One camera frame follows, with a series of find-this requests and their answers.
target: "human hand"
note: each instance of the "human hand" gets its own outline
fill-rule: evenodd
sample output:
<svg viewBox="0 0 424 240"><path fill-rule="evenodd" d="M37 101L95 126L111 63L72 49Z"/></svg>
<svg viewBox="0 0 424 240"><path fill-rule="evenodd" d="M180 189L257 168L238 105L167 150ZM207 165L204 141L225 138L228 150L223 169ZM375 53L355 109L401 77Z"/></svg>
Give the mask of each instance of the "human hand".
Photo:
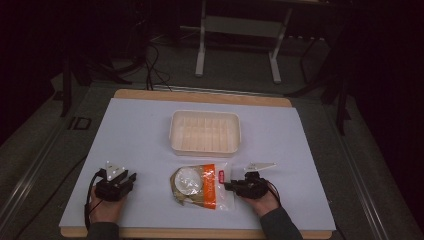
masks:
<svg viewBox="0 0 424 240"><path fill-rule="evenodd" d="M269 190L263 197L259 199L250 199L244 197L241 197L241 199L250 204L259 217L262 217L272 210L280 207L278 200L271 193L271 190Z"/></svg>
<svg viewBox="0 0 424 240"><path fill-rule="evenodd" d="M91 191L90 202L90 220L91 223L96 222L113 222L118 223L121 215L122 207L124 206L127 196L117 202L108 202L96 197L94 193L96 187Z"/></svg>

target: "clear plastic bag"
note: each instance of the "clear plastic bag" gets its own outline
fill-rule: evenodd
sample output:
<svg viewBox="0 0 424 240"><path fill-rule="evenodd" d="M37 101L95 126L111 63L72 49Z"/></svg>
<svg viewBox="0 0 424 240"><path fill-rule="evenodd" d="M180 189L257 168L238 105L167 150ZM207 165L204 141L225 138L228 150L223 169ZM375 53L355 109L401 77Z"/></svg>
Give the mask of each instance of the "clear plastic bag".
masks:
<svg viewBox="0 0 424 240"><path fill-rule="evenodd" d="M231 164L215 163L181 167L170 178L175 200L214 210L234 209L234 194L224 182L231 178Z"/></svg>

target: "table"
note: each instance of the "table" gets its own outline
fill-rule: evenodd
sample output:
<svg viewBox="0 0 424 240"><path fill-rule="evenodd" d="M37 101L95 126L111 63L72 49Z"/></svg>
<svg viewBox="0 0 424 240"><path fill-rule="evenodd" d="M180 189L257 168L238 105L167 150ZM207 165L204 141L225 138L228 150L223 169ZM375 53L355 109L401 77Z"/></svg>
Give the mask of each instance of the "table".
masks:
<svg viewBox="0 0 424 240"><path fill-rule="evenodd" d="M122 162L126 162L127 164L131 165L131 161L128 161L128 159L131 158L131 155L133 155L132 151L137 152L137 149L139 148L138 145L137 146L131 146L134 143L131 141L128 141L129 139L131 139L131 134L133 134L134 132L137 132L134 128L128 128L126 131L125 127L124 130L120 130L117 128L107 128L108 126L112 126L110 121L115 121L117 120L116 118L111 118L111 116L113 115L110 110L113 109L113 105L114 104L130 104L132 106L138 106L141 103L143 103L144 107L148 107L149 104L155 104L155 106L160 106L161 109L157 109L154 111L148 111L148 114L140 114L139 116L146 116L149 115L149 117L155 117L157 115L161 115L161 111L165 111L162 110L164 108L169 107L170 109L172 109L173 107L170 105L176 105L179 107L183 107L186 108L187 106L195 106L195 107L200 107L200 108L219 108L219 109L234 109L235 111L239 111L238 109L242 109L239 111L239 114L241 115L241 121L242 123L245 123L244 127L245 130L243 131L242 128L242 135L244 133L244 135L248 135L249 130L246 129L246 124L249 124L246 118L243 118L243 116L247 115L252 115L252 111L250 111L250 109L257 109L260 110L261 108L265 108L265 110L269 110L269 111L279 111L279 110L289 110L289 111L294 111L295 109L290 108L291 107L291 103L289 100L287 99L283 99L283 98L269 98L269 97L256 97L256 96L238 96L238 95L223 95L223 94L205 94L205 93L183 93L183 92L152 92L152 91L138 91L138 90L118 90L115 93L114 98L111 100L111 104L109 105L108 111L105 114L105 117L103 119L102 125L99 128L99 132L96 136L96 139L93 143L92 149L90 150L90 154L88 155L88 158L86 160L86 163L83 167L83 170L81 172L81 175L78 179L78 182L75 186L75 189L72 193L71 199L68 203L68 206L65 210L64 216L62 217L62 221L60 223L60 228L61 228L61 233L63 236L65 237L85 237L86 236L86 229L84 226L84 221L82 218L82 206L83 206L83 202L85 200L85 193L86 193L86 189L88 186L85 186L86 184L89 183L89 179L91 179L92 176L90 176L90 174L94 174L96 170L96 165L99 164L99 160L96 158L96 156L98 157L99 154L102 156L108 156L108 155L113 155L116 154L116 156L119 156L122 160ZM123 109L122 107L118 106L117 108L115 108L115 110L118 111L124 111L128 114L131 114L131 112L137 112L140 109ZM133 117L129 117L128 116L129 122L131 122L133 119ZM159 136L152 136L149 139L138 139L140 142L155 142L158 141L158 139L161 139L161 141L166 140L166 133L168 132L168 130L161 130L162 133L158 134ZM109 137L105 137L105 136L114 136L116 139L111 139ZM244 145L249 145L252 144L252 141L249 141L249 139L243 139L242 140L242 144ZM298 139L299 141L303 142L303 144L307 144L306 143L306 139L304 138L300 138ZM296 139L291 139L291 142L295 142L298 141ZM108 145L107 143L105 143L104 141L111 141L112 143L114 143L113 146ZM159 144L159 146L156 146L158 149L161 149L163 151L157 151L160 152L162 155L162 158L173 158L174 160L178 160L181 161L181 163L185 162L187 163L187 159L185 159L184 157L176 157L173 153L169 152L168 153L168 146L163 146L166 144ZM247 149L246 147L244 149L240 148L239 149L239 156L243 156L243 151L250 151L252 149L255 149L255 147L251 146L249 149ZM152 149L152 152L146 152L144 155L142 156L143 159L149 159L149 155L151 154L155 154L155 149ZM334 222L331 216L331 212L328 208L328 204L326 203L326 199L325 197L317 197L316 195L321 195L324 196L323 194L323 189L321 186L321 183L319 181L315 166L313 164L313 160L312 157L310 156L310 152L308 151L300 151L302 157L301 158L305 158L306 160L310 160L312 161L309 162L309 164L306 165L301 165L301 166L297 166L297 167L301 167L303 169L303 167L306 168L310 168L310 171L308 171L308 174L311 173L311 175L313 175L313 181L310 182L310 186L309 183L302 185L303 187L299 187L296 186L296 189L291 189L294 190L297 193L300 193L304 198L299 199L299 196L295 197L294 199L284 199L286 196L282 196L282 200L283 200L283 205L286 204L287 208L286 210L289 212L289 214L293 214L291 216L292 219L298 219L298 218L303 218L305 216L296 216L296 213L293 213L293 209L291 209L290 207L290 202L293 202L293 204L295 202L302 202L304 201L306 203L306 205L308 205L309 203L312 203L312 205L314 205L316 202L318 202L320 204L319 207L319 212L321 211L321 213L319 213L318 215L321 216L315 216L315 217L319 217L320 219L317 222L321 222L324 219L329 220L329 225L326 225L322 228L325 229L321 229L321 230L302 230L301 228L301 232L304 238L309 238L309 239L328 239L331 237L332 235L332 231L335 230L335 226L334 226ZM158 162L154 162L154 163L147 163L148 160L145 160L143 162L137 162L137 166L135 167L135 165L133 166L128 166L127 168L130 170L130 174L132 169L136 172L138 172L138 180L135 183L135 189L133 190L133 192L130 193L129 198L128 198L128 202L126 205L126 208L124 209L123 216L124 219L122 221L122 224L120 224L121 226L121 230L120 230L120 234L121 237L124 238L213 238L213 239L263 239L264 235L262 233L262 231L260 230L260 225L257 221L257 219L255 219L253 212L249 211L249 209L247 209L248 206L246 205L239 205L237 210L234 211L233 213L218 213L217 211L212 211L212 210L206 210L208 212L204 212L204 211L199 211L199 209L189 209L189 208L184 208L184 207L179 207L179 205L175 202L173 203L173 200L171 200L172 198L172 194L170 189L168 189L169 186L167 186L166 189L156 189L154 188L153 183L156 182L160 182L162 180L157 180L157 179L153 179L155 178L155 175L157 174L152 174L150 171L147 171L146 168L149 168L150 166L153 166L155 164L159 164ZM177 166L180 163L175 163L175 162L166 162L166 166L163 165L163 169L169 168L168 165L173 165L173 166ZM285 170L287 171L285 173L284 176L281 176L281 179L288 177L290 178L290 175L296 175L296 173L294 172L290 172L289 170ZM267 176L273 176L274 178L276 176L279 176L280 178L280 172L276 171L274 173L272 173L272 171L267 172ZM281 184L279 184L278 182L274 182L274 184L276 184L277 188L282 189L284 192L286 191L290 191L290 189L286 189L284 190L284 187L281 187ZM144 193L148 192L148 193L152 193L154 194L154 192L166 192L169 193L165 194L167 195L166 199L159 199L157 198L157 201L152 204L151 202L145 202L144 205L146 204L150 204L148 208L144 207L143 208L143 213L147 214L149 217L148 220L143 219L143 218L139 218L137 216L133 216L134 214L132 214L132 212L137 212L138 209L141 209L141 203L144 200L142 199L143 196L146 196L146 194L142 194L142 191L145 191ZM196 214L198 216L199 219L204 219L202 218L202 215L205 215L205 213L207 213L207 219L218 219L218 221L225 222L225 219L223 216L225 216L225 218L234 218L234 217L239 217L239 212L241 211L241 216L245 217L247 216L246 219L241 219L240 222L241 224L239 224L239 227L236 228L232 228L230 227L217 227L217 228L205 228L205 227L199 227L198 225L201 223L198 223L196 221L193 222L188 222L188 223L184 223L182 221L178 221L178 223L173 223L171 221L171 223L167 223L168 225L184 225L185 227L155 227L153 226L154 224L157 225L161 225L162 222L169 222L169 219L161 219L160 214L154 214L155 216L153 216L152 214L149 213L149 211L151 210L151 208L155 208L157 206L155 206L156 203L161 203L164 202L165 204L162 204L161 206L163 206L163 209L165 209L164 211L168 211L168 209L170 209L170 211L174 211L173 209L176 209L175 211L185 211L187 212L188 216L193 216L190 215L191 213ZM148 221L149 224L151 224L153 222L153 227L139 227L139 225L137 224L143 224L143 221ZM210 224L212 225L217 225L220 226L219 223L215 223L215 222L211 222Z"/></svg>

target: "plastic container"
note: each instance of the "plastic container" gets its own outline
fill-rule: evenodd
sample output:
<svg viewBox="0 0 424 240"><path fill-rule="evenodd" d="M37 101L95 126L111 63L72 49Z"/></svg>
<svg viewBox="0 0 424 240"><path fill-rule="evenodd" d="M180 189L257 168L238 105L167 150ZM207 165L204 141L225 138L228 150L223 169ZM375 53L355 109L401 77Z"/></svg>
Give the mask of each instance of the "plastic container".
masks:
<svg viewBox="0 0 424 240"><path fill-rule="evenodd" d="M177 155L231 157L240 135L240 120L234 113L176 111L169 138Z"/></svg>

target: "sleeve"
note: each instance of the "sleeve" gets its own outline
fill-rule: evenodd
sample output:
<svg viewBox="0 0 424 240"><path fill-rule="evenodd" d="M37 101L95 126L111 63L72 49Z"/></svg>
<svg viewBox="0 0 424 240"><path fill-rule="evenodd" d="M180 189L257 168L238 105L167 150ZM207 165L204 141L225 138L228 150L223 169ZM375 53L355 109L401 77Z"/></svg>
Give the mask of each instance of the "sleeve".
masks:
<svg viewBox="0 0 424 240"><path fill-rule="evenodd" d="M111 222L98 222L90 226L87 240L118 240L119 226Z"/></svg>
<svg viewBox="0 0 424 240"><path fill-rule="evenodd" d="M262 230L267 240L303 239L284 208L277 208L261 217Z"/></svg>

